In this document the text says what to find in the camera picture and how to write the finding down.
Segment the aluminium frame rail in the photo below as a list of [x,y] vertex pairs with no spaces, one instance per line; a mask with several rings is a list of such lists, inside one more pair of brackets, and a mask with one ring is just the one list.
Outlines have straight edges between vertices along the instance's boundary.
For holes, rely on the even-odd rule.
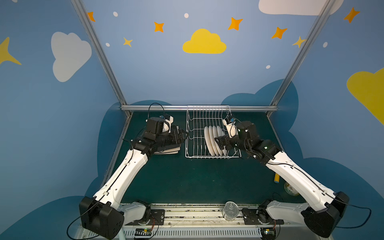
[[275,112],[277,106],[226,106],[226,105],[122,105],[123,111],[187,111],[187,110],[223,110],[233,112]]

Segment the black square plate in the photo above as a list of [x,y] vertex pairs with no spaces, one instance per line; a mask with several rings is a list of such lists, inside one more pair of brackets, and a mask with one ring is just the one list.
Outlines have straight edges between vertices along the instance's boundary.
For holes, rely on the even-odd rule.
[[179,151],[180,150],[180,147],[181,147],[181,144],[175,144],[175,145],[168,145],[168,146],[164,146],[164,147],[159,147],[157,149],[157,152],[175,152],[175,151]]

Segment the yellow handled brush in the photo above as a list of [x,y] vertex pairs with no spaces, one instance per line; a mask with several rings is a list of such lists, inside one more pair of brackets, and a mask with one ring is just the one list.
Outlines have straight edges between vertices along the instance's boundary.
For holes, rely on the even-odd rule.
[[278,184],[279,182],[280,182],[280,176],[278,174],[275,174],[274,183]]

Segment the right circuit board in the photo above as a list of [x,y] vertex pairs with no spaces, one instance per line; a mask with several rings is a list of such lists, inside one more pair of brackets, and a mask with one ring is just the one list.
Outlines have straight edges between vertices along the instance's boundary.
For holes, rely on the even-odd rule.
[[275,240],[276,231],[274,229],[262,228],[261,229],[262,240]]

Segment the left circuit board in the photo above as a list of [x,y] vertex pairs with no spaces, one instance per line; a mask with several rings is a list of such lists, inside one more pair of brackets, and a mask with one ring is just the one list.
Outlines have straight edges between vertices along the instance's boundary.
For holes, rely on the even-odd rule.
[[149,228],[144,229],[135,229],[134,237],[135,238],[150,238],[153,235],[153,231]]

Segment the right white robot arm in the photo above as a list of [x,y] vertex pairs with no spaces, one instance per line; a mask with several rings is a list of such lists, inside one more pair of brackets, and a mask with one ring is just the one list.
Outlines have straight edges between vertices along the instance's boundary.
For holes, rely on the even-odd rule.
[[316,235],[328,238],[343,217],[350,198],[322,185],[271,140],[260,139],[252,122],[236,123],[234,118],[228,118],[223,120],[223,125],[227,134],[215,138],[221,149],[238,148],[246,152],[282,177],[306,201],[294,204],[266,200],[257,209],[258,222],[269,225],[287,220],[306,225]]

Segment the circuit board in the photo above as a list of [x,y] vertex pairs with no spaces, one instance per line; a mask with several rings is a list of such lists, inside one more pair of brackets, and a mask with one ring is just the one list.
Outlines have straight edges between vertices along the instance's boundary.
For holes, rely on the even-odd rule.
[[149,228],[144,229],[135,229],[134,237],[135,238],[150,238],[153,235],[153,231]]
[[274,229],[262,228],[261,229],[262,240],[275,240],[276,231]]

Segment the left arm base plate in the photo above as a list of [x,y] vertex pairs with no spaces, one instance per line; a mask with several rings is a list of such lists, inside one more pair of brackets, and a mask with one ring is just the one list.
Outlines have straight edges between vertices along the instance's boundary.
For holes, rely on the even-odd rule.
[[142,220],[133,221],[131,223],[125,224],[125,226],[152,226],[155,225],[164,225],[165,220],[165,210],[164,209],[155,209],[151,210],[151,216],[147,222]]

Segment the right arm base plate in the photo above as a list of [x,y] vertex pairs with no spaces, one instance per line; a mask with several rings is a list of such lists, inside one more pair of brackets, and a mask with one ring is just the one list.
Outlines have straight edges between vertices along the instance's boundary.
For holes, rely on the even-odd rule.
[[245,225],[283,225],[284,220],[273,220],[265,210],[243,208]]

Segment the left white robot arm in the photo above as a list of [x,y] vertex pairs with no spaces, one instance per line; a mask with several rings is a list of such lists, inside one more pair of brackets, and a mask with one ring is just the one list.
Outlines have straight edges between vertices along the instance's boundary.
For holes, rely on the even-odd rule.
[[187,133],[173,125],[168,114],[147,119],[144,132],[131,141],[126,157],[111,178],[92,198],[84,197],[79,204],[82,227],[108,240],[115,238],[124,225],[151,220],[150,204],[135,201],[119,209],[129,185],[152,155],[177,154]]

